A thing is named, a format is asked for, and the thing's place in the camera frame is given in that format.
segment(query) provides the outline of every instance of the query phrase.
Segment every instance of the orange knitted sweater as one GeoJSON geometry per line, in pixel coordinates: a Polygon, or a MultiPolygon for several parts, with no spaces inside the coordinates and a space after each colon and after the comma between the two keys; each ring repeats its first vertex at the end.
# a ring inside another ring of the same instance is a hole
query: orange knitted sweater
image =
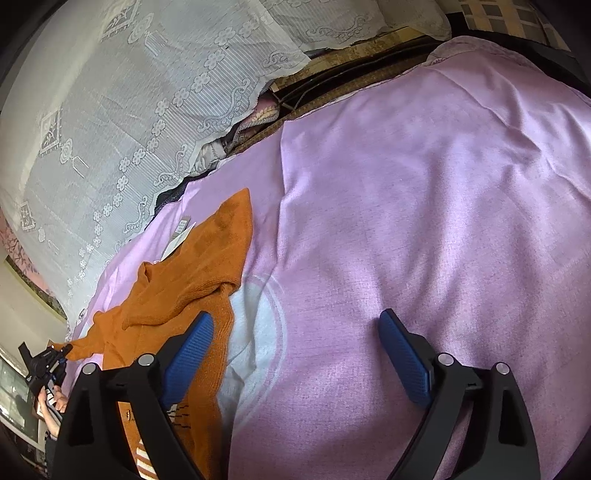
{"type": "MultiPolygon", "coordinates": [[[[103,369],[126,367],[142,353],[158,352],[201,310],[209,312],[215,324],[213,342],[174,419],[177,434],[208,480],[220,475],[222,424],[216,394],[233,326],[229,296],[240,287],[251,237],[252,210],[245,189],[195,226],[172,256],[153,265],[143,263],[129,297],[106,313],[96,313],[88,335],[73,341],[68,355],[78,360],[102,353],[103,369]]],[[[146,459],[138,457],[143,447],[133,413],[128,404],[120,404],[120,409],[129,446],[141,467],[146,459]]],[[[155,478],[149,470],[142,473],[155,478]]]]}

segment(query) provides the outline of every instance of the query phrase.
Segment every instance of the hand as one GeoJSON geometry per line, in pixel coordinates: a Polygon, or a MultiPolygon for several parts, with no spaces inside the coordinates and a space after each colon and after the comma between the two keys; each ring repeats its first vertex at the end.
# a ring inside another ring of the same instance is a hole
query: hand
{"type": "MultiPolygon", "coordinates": [[[[54,387],[54,393],[55,393],[54,397],[56,398],[56,405],[55,405],[56,410],[64,413],[64,411],[66,411],[66,405],[67,405],[68,399],[62,393],[61,388],[59,388],[59,387],[54,387]]],[[[47,430],[49,430],[49,433],[51,433],[51,436],[53,436],[54,438],[57,438],[57,435],[60,433],[60,426],[53,419],[53,416],[51,415],[51,413],[49,412],[49,409],[47,408],[47,393],[45,391],[45,387],[43,387],[41,389],[37,399],[39,400],[39,406],[41,408],[41,413],[43,414],[43,419],[45,420],[45,423],[47,425],[47,430]]]]}
{"type": "Polygon", "coordinates": [[[61,387],[53,387],[53,397],[56,399],[56,410],[60,413],[64,413],[68,405],[68,397],[63,394],[61,387]]]}

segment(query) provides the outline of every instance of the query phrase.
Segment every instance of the metal screw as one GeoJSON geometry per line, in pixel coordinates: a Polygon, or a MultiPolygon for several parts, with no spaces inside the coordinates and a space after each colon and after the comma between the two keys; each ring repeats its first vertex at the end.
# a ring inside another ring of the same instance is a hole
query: metal screw
{"type": "Polygon", "coordinates": [[[511,371],[511,369],[509,368],[509,365],[500,363],[496,365],[496,371],[498,371],[501,375],[506,375],[511,371]]]}
{"type": "Polygon", "coordinates": [[[440,364],[445,365],[446,367],[449,367],[450,365],[453,364],[454,359],[449,353],[441,353],[437,357],[437,361],[439,361],[440,364]]]}
{"type": "Polygon", "coordinates": [[[154,356],[151,353],[145,353],[138,359],[138,363],[142,367],[149,367],[154,363],[154,356]]]}
{"type": "Polygon", "coordinates": [[[82,373],[84,373],[85,375],[90,375],[91,373],[94,373],[95,370],[96,364],[86,364],[82,367],[82,373]]]}

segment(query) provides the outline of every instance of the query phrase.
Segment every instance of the wall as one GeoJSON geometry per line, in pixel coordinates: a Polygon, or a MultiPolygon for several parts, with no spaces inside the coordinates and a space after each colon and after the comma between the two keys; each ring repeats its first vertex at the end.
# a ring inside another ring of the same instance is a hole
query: wall
{"type": "Polygon", "coordinates": [[[22,366],[18,353],[18,346],[22,342],[26,342],[35,355],[45,350],[48,340],[62,342],[65,337],[65,320],[45,305],[14,270],[1,260],[0,346],[12,357],[7,360],[10,363],[20,362],[22,366]]]}

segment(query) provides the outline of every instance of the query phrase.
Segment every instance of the plaid fabric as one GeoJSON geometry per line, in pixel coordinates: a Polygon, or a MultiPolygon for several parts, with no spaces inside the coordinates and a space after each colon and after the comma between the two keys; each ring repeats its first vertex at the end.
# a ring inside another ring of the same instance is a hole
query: plaid fabric
{"type": "Polygon", "coordinates": [[[558,32],[528,0],[460,0],[471,30],[499,32],[569,50],[558,32]]]}

